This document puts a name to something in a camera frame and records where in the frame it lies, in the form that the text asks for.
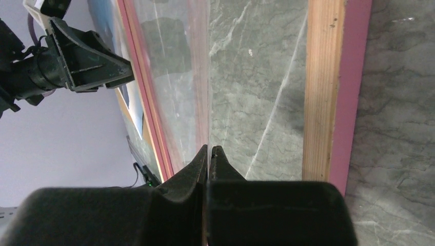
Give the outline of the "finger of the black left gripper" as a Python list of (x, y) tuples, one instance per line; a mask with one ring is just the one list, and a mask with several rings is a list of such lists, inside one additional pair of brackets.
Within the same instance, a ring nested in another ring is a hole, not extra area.
[(62, 19), (49, 19), (49, 47), (60, 53), (67, 89), (76, 93), (96, 92), (100, 87), (108, 88), (111, 75), (109, 49), (95, 31), (72, 28)]

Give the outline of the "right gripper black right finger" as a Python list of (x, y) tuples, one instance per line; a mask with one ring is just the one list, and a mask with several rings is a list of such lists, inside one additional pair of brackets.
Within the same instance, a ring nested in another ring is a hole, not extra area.
[(323, 181), (248, 181), (212, 149), (209, 245), (357, 245), (344, 198)]

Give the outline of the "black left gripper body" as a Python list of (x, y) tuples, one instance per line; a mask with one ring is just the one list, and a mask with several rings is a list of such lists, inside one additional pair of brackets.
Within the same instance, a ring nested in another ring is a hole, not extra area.
[(32, 57), (12, 61), (11, 50), (1, 49), (1, 108), (18, 109), (17, 100), (36, 106), (43, 94), (66, 88), (60, 53), (55, 47), (40, 48)]

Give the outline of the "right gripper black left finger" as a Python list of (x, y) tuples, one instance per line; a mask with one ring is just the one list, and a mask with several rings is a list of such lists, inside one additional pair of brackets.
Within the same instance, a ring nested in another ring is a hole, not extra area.
[(156, 188), (43, 188), (18, 207), (1, 245), (206, 245), (208, 147)]

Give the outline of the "pink wooden photo frame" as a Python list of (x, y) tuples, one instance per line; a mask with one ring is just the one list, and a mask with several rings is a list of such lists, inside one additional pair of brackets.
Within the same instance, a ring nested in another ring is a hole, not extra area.
[(221, 146), (248, 180), (345, 191), (371, 1), (117, 1), (166, 181)]

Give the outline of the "landscape photo print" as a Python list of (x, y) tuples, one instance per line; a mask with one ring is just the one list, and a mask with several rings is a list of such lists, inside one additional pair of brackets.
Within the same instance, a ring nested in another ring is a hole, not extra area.
[(123, 25), (117, 1), (87, 1), (94, 27), (103, 44), (109, 49), (111, 75), (108, 88), (116, 88), (121, 97), (121, 107), (126, 110), (126, 117), (134, 125), (134, 129), (143, 139), (144, 110), (139, 94), (138, 83), (130, 62), (126, 29)]

